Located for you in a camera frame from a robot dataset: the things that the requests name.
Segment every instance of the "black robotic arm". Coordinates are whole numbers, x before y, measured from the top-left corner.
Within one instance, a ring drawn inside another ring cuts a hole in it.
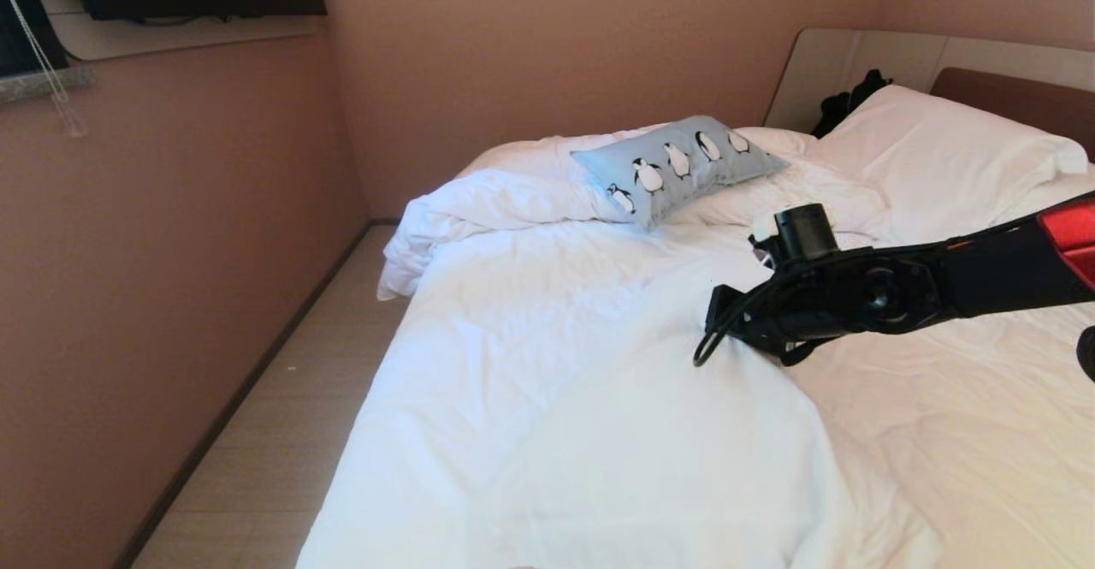
[[[775,272],[750,292],[715,289],[696,367],[725,336],[793,367],[849,334],[1095,300],[1095,191],[936,244],[841,251],[819,204],[777,213],[760,237],[749,240]],[[1095,327],[1077,355],[1095,381]]]

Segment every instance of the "window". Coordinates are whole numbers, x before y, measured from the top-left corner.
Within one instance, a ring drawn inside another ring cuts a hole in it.
[[[15,0],[23,16],[31,26],[42,49],[55,69],[66,69],[65,49],[49,25],[49,18],[39,0]],[[23,26],[15,15],[15,9],[8,0],[0,0],[0,77],[22,74],[41,70],[38,59],[30,40],[23,34]]]

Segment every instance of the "penguin pillow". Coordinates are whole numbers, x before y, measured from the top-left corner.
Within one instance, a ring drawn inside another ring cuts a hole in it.
[[[791,164],[708,116],[572,155],[645,230],[692,199]]]

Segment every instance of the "floor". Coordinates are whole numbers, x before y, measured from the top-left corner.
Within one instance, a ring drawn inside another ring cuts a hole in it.
[[[207,453],[136,569],[291,569],[406,311],[373,227]]]

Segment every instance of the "bed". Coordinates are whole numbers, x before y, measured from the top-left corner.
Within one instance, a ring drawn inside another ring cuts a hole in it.
[[[1019,85],[1012,119],[1091,131],[1093,94]],[[1017,92],[972,71],[933,90]],[[645,233],[569,160],[645,131],[503,146],[408,206],[380,295],[413,300],[299,569],[1093,566],[1074,348],[1095,304],[848,336],[791,370],[728,341],[694,369],[712,286],[766,279],[750,211],[823,199],[845,248],[935,231],[908,175],[848,166],[868,143],[752,128],[793,169]],[[1095,187],[1054,161],[991,221]]]

